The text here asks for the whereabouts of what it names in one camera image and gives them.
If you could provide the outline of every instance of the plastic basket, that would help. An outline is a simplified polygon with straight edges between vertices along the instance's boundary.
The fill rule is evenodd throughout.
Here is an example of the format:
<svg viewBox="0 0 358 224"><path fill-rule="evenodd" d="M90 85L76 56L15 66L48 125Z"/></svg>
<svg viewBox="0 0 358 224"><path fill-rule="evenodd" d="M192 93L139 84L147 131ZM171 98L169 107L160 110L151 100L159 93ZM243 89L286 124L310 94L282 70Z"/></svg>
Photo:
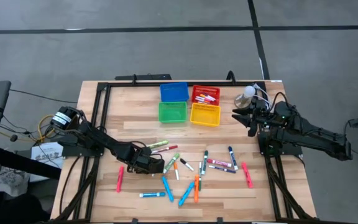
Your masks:
<svg viewBox="0 0 358 224"><path fill-rule="evenodd" d="M187 120L186 102L160 103L158 120L161 123L183 123Z"/></svg>
<svg viewBox="0 0 358 224"><path fill-rule="evenodd" d="M205 101L205 103L210 105L219 105L219 96L220 96L221 90L219 88L214 88L210 86L199 86L195 85L193 86L193 93L191 94L191 101L194 103L197 103L196 96L202 95L209 95L215 98L215 101Z"/></svg>
<svg viewBox="0 0 358 224"><path fill-rule="evenodd" d="M219 126L220 120L220 106L205 105L201 103L193 103L191 106L190 121L193 124L216 127Z"/></svg>
<svg viewBox="0 0 358 224"><path fill-rule="evenodd" d="M162 102L178 102L189 99L189 91L185 82L160 85L160 92Z"/></svg>

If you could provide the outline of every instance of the green basket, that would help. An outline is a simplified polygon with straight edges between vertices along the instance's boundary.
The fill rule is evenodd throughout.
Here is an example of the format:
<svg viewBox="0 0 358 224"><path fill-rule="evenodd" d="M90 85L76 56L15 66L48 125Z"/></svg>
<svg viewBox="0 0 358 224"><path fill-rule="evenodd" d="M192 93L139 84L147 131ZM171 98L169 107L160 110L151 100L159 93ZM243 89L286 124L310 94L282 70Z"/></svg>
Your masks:
<svg viewBox="0 0 358 224"><path fill-rule="evenodd" d="M183 123L187 120L186 102L160 103L158 120L161 123Z"/></svg>

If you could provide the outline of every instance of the green marker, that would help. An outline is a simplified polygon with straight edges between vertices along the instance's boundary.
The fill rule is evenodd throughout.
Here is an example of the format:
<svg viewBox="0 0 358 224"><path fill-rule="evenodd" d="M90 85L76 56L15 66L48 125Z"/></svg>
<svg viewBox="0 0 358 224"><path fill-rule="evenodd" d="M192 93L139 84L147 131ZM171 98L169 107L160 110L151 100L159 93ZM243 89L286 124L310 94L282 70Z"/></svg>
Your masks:
<svg viewBox="0 0 358 224"><path fill-rule="evenodd" d="M171 159L171 161L169 161L169 163L164 167L164 174L166 172L168 172L168 170L171 168L171 166L173 165L173 163L179 158L179 153L176 153L174 155L174 157Z"/></svg>
<svg viewBox="0 0 358 224"><path fill-rule="evenodd" d="M201 175L205 175L206 170L206 160L208 159L208 151L205 150L204 152L204 163L203 163L203 170L201 171Z"/></svg>
<svg viewBox="0 0 358 224"><path fill-rule="evenodd" d="M199 177L198 177L198 191L201 191L201 162L200 162L200 169L198 170Z"/></svg>
<svg viewBox="0 0 358 224"><path fill-rule="evenodd" d="M154 144L151 144L151 145L147 145L147 147L149 147L150 149L154 149L155 147L164 146L166 144L168 144L168 141L164 140L164 141L157 142L157 143L154 143Z"/></svg>

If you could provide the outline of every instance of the wooden table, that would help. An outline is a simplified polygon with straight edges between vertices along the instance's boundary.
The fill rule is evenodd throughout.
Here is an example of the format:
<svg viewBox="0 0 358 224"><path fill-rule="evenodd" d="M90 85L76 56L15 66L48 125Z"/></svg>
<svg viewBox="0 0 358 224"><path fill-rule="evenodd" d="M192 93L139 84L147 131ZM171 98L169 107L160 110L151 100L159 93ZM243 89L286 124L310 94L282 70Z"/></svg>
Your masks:
<svg viewBox="0 0 358 224"><path fill-rule="evenodd" d="M78 108L85 112L89 120L97 83L83 82L78 100ZM267 93L271 98L279 91L284 92L282 82L266 81L265 83ZM106 151L100 160L92 222L130 222L132 218L138 218L140 222L213 222L217 217L223 217L224 221L275 220L265 162L259 154L257 138L248 137L247 129L231 117L232 109L235 108L234 97L243 91L243 87L220 87L220 89L221 124L210 128L191 124L190 121L183 124L160 123L158 121L159 87L112 88L106 121L107 132L120 141L138 140L151 144L167 139L170 142L169 146L177 144L178 149L163 152L162 156L165 161L168 162L174 153L179 152L180 156L194 168L198 168L198 162L202 160L205 150L209 151L209 158L230 161L227 147L232 146L237 163L242 161L247 163L254 188L248 188L241 166L236 174L207 168L202 180L199 202L194 203L194 191L192 191L185 204L179 207L179 199L190 182L194 180L197 172L192 172L183 164L178 163L180 180L176 180L173 168L167 173L168 183L173 189L175 198L173 203L168 197L139 198L141 192L165 191L161 174L152 177L125 173L122 191L117 193L117 175L122 163ZM101 98L98 121L101 116L103 98L104 96ZM190 117L191 110L189 102L188 117ZM64 162L51 218L58 216L62 188L73 161L74 158L69 158ZM282 161L289 191L307 213L315 216L302 163L294 156L282 156ZM82 158L70 175L63 197L63 209L78 189L81 166ZM280 210L282 216L285 217L282 195L278 189L277 192ZM85 215L87 197L86 192L81 204L80 217Z"/></svg>

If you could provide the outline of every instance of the red basket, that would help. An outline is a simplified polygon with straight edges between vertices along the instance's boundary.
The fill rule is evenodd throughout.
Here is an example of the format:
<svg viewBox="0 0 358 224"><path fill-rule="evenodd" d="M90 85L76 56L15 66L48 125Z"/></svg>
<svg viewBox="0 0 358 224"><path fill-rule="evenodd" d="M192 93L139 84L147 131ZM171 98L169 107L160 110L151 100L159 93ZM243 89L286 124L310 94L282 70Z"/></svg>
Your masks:
<svg viewBox="0 0 358 224"><path fill-rule="evenodd" d="M193 103L197 103L196 96L200 96L200 94L209 95L215 98L215 101L206 102L209 105L219 106L219 95L221 90L219 88L214 88L210 86L193 86L193 94L191 94L191 101Z"/></svg>

